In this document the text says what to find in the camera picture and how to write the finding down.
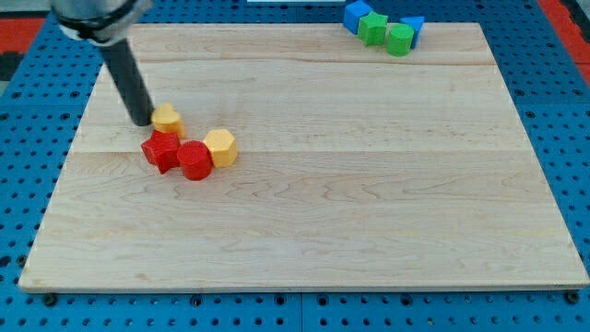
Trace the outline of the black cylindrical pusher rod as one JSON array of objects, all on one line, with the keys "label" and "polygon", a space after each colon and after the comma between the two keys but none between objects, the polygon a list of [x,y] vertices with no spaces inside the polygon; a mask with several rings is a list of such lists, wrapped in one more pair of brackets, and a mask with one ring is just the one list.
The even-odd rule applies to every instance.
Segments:
[{"label": "black cylindrical pusher rod", "polygon": [[153,101],[128,40],[101,47],[100,53],[133,124],[151,125]]}]

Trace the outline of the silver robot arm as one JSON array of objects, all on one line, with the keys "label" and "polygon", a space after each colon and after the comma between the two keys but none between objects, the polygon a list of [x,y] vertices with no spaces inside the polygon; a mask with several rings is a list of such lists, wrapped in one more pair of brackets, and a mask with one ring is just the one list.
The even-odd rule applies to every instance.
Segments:
[{"label": "silver robot arm", "polygon": [[68,38],[100,49],[131,121],[137,126],[150,125],[153,102],[127,35],[153,7],[152,0],[51,0],[50,5]]}]

